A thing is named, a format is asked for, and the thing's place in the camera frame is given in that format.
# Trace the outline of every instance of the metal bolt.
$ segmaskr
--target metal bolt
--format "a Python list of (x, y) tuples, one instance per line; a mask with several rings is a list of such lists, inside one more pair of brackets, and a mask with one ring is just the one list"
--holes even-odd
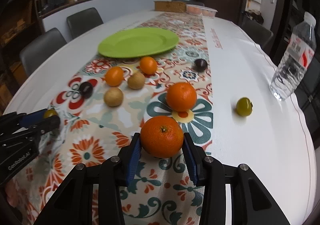
[(110, 158), (110, 160), (111, 160), (111, 162), (119, 162), (119, 161), (120, 161), (120, 157), (117, 156), (117, 155), (115, 155), (115, 156), (112, 156), (112, 157)]
[(249, 169), (249, 166), (247, 166), (245, 163), (240, 164), (240, 168), (244, 171), (247, 171)]
[(213, 162), (214, 158), (213, 158), (212, 156), (206, 156), (206, 157), (204, 158), (204, 160), (205, 160), (206, 162)]
[(82, 170), (84, 168), (84, 164), (82, 164), (82, 163), (78, 163), (77, 165), (76, 165), (76, 169), (77, 170)]

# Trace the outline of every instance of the plate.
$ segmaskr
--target plate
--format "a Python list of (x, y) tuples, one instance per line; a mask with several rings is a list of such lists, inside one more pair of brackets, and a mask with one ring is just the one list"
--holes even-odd
[(98, 46), (98, 52), (110, 58), (135, 58), (153, 55), (174, 48), (179, 37), (160, 28), (135, 28), (119, 31)]

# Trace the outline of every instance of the plastic bottle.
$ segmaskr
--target plastic bottle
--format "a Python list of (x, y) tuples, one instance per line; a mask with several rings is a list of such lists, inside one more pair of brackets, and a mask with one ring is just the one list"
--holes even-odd
[(296, 25), (287, 49), (273, 75), (270, 91), (280, 101), (289, 97), (302, 80), (316, 50), (316, 19), (308, 12)]

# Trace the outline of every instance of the patterned table runner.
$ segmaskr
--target patterned table runner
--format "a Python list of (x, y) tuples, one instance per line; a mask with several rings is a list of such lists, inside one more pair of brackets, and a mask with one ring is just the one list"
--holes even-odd
[[(209, 62), (208, 48), (201, 17), (163, 13), (139, 27), (159, 27), (175, 32), (180, 42), (169, 52), (154, 56), (158, 63), (155, 75), (146, 75), (141, 90), (128, 88), (120, 107), (110, 108), (103, 102), (109, 88), (102, 77), (117, 65), (127, 80), (139, 70), (139, 58), (116, 60), (96, 55), (68, 81), (52, 100), (61, 119), (60, 133), (46, 134), (39, 145), (40, 155), (15, 179), (19, 208), (24, 224), (33, 224), (39, 212), (66, 175), (78, 163), (93, 166), (103, 163), (130, 143), (149, 118), (166, 115), (180, 123), (193, 141), (211, 154), (213, 110), (210, 67), (203, 73), (193, 70), (195, 59)], [(84, 100), (78, 90), (81, 82), (94, 86), (92, 97)], [(197, 91), (197, 103), (184, 113), (172, 111), (165, 101), (169, 86), (189, 82)], [(189, 180), (182, 151), (168, 159), (157, 159), (142, 151), (135, 179), (120, 189), (127, 225), (193, 225), (199, 222), (203, 187)], [(92, 219), (98, 222), (98, 186), (94, 187)]]

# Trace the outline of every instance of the white counter front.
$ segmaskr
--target white counter front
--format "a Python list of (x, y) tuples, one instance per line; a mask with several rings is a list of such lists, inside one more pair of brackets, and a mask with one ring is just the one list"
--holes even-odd
[(112, 19), (130, 13), (145, 9), (152, 10), (154, 9), (154, 1), (170, 0), (89, 0), (58, 11), (45, 17), (42, 21), (46, 32), (52, 28), (57, 28), (66, 41), (69, 42), (72, 40), (72, 37), (67, 24), (67, 17), (74, 13), (95, 7), (103, 22), (106, 23)]

